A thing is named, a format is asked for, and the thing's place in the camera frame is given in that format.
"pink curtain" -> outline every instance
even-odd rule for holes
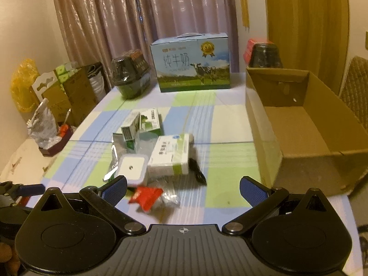
[[[101,61],[141,49],[152,63],[150,44],[186,32],[229,35],[232,71],[239,70],[234,0],[54,0],[71,61]]]
[[[159,38],[183,33],[218,33],[229,36],[230,64],[239,71],[235,0],[151,0]]]

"white wall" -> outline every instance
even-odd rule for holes
[[[0,0],[0,171],[27,137],[9,91],[10,78],[25,58],[40,73],[67,62],[52,0]]]
[[[351,59],[360,56],[368,59],[368,50],[365,49],[365,32],[368,31],[368,0],[349,0],[350,32],[347,49],[345,78]]]
[[[240,72],[245,71],[245,62],[243,54],[247,47],[249,38],[260,37],[267,38],[267,14],[266,0],[248,0],[250,27],[245,28],[242,22],[242,8],[240,0],[236,2],[236,15],[238,18],[238,36],[239,36],[239,68]]]

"white box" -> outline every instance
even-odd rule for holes
[[[124,140],[130,141],[135,139],[135,135],[139,130],[139,112],[131,111],[127,118],[121,125],[121,132],[123,133]]]
[[[148,161],[150,178],[188,174],[189,134],[159,136]]]
[[[125,176],[128,187],[145,186],[148,181],[147,163],[146,155],[127,153],[119,159],[116,175]]]
[[[158,136],[161,135],[159,113],[156,108],[142,111],[139,119],[141,132],[151,132]]]

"small white container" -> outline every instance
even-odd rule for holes
[[[119,159],[117,176],[123,175],[128,187],[145,186],[148,181],[148,156],[140,154],[124,154]]]

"metal screw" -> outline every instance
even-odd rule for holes
[[[225,228],[230,232],[234,233],[237,231],[241,231],[243,229],[243,225],[238,222],[230,222],[225,225]]]
[[[135,231],[138,231],[138,230],[142,229],[142,224],[138,223],[138,222],[129,222],[129,223],[125,224],[124,228],[127,231],[135,232]]]

